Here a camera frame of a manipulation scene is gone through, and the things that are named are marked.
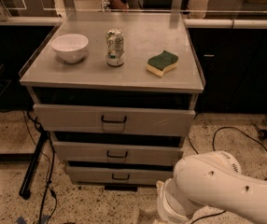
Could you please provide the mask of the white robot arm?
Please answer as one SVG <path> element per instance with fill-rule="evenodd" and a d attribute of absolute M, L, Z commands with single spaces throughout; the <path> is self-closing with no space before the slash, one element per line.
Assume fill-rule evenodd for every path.
<path fill-rule="evenodd" d="M 205 206 L 267 224 L 267 181 L 243 175 L 237 159 L 225 151 L 181 159 L 173 176 L 157 183 L 157 191 L 157 210 L 168 224 L 185 224 Z"/>

